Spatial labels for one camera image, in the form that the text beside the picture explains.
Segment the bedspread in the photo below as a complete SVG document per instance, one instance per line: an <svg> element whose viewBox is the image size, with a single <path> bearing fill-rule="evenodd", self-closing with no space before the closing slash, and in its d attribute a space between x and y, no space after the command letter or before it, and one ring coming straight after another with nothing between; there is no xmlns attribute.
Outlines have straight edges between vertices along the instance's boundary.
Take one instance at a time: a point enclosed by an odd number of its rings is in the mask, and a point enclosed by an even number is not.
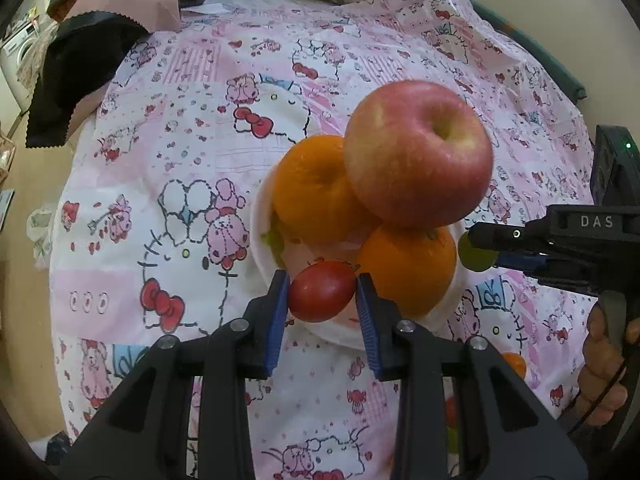
<svg viewBox="0 0 640 480"><path fill-rule="evenodd" d="M183 18L179 34L132 48L80 136L60 199L50 303L72 438L159 336L211 333L266 292L248 237L261 178L294 142L341 135L382 84L441 83L482 119L494 176L467 226L591 203L579 111L469 0L207 4L210 14ZM480 333L521 354L527 384L558 415L577 391L593 301L519 272L477 277L440 335ZM287 323L273 377L247 382L257 477L388 476L398 400L399 385L377 382L364 354ZM194 463L195 438L189 449Z"/></svg>

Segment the red apple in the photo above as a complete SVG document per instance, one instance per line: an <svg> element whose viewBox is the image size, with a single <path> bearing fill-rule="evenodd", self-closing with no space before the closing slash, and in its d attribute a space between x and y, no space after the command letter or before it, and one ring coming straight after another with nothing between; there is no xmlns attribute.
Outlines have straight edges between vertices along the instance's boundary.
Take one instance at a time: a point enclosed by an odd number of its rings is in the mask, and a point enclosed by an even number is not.
<svg viewBox="0 0 640 480"><path fill-rule="evenodd" d="M354 193L371 212L431 229L478 206L494 156L480 119L455 92L400 81L356 107L344 135L344 161Z"/></svg>

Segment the screw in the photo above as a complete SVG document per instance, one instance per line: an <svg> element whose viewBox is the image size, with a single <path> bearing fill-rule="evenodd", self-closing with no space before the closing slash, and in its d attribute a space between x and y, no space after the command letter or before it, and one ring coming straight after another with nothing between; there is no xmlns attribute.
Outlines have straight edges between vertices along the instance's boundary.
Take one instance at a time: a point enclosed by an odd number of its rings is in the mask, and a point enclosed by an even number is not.
<svg viewBox="0 0 640 480"><path fill-rule="evenodd" d="M173 348L176 343L179 343L180 340L175 335L163 335L156 344L158 348L162 350L168 350L169 348Z"/></svg>
<svg viewBox="0 0 640 480"><path fill-rule="evenodd" d="M400 332L411 333L415 330L415 323L408 319L401 319L400 321L398 321L397 327Z"/></svg>
<svg viewBox="0 0 640 480"><path fill-rule="evenodd" d="M471 348L475 350L486 350L486 348L489 346L489 342L481 335L473 336L469 340L469 344L471 345Z"/></svg>
<svg viewBox="0 0 640 480"><path fill-rule="evenodd" d="M231 322L231 330L234 332L244 332L249 328L249 322L242 317L239 317Z"/></svg>

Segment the orange fruit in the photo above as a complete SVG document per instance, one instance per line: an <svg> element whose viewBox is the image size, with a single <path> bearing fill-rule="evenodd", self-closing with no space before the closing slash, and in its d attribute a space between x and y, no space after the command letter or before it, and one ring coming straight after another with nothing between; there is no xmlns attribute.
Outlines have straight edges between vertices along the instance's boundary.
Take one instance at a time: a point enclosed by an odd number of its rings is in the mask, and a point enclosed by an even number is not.
<svg viewBox="0 0 640 480"><path fill-rule="evenodd" d="M287 228L311 244L342 242L375 218L351 190L342 137L329 135L300 141L278 163L273 208Z"/></svg>
<svg viewBox="0 0 640 480"><path fill-rule="evenodd" d="M527 362L523 357L512 352L505 352L502 354L502 357L504 357L505 361L509 363L509 366L513 368L519 377L524 379L524 376L527 375Z"/></svg>
<svg viewBox="0 0 640 480"><path fill-rule="evenodd" d="M403 316L428 314L443 298L456 270L456 245L446 227L431 231L382 225L358 252L358 272L371 274L381 298Z"/></svg>

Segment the finger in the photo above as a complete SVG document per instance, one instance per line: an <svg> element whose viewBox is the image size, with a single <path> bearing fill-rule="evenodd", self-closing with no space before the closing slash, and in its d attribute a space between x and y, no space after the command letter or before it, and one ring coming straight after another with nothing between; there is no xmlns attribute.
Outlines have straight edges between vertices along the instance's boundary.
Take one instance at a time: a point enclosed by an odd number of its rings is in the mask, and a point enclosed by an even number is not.
<svg viewBox="0 0 640 480"><path fill-rule="evenodd" d="M622 354L606 339L594 340L591 335L582 345L584 362L591 372L600 378L609 380L622 364Z"/></svg>
<svg viewBox="0 0 640 480"><path fill-rule="evenodd" d="M591 403L583 396L580 395L575 401L575 409L581 415L584 415L591 407ZM593 413L587 418L587 424L590 426L604 426L613 417L613 412L605 410L601 406L598 406Z"/></svg>
<svg viewBox="0 0 640 480"><path fill-rule="evenodd" d="M640 317L633 320L626 327L626 342L630 344L635 344L640 337Z"/></svg>
<svg viewBox="0 0 640 480"><path fill-rule="evenodd" d="M589 317L587 318L587 329L589 330L589 335L595 341L599 341L605 336L607 320L604 317L604 312L597 303L593 305L593 308L589 313Z"/></svg>
<svg viewBox="0 0 640 480"><path fill-rule="evenodd" d="M607 387L607 381L591 374L587 368L583 368L578 375L580 394L591 402L595 402ZM604 396L599 406L610 412L620 409L626 402L626 388L620 383L614 384L607 395Z"/></svg>

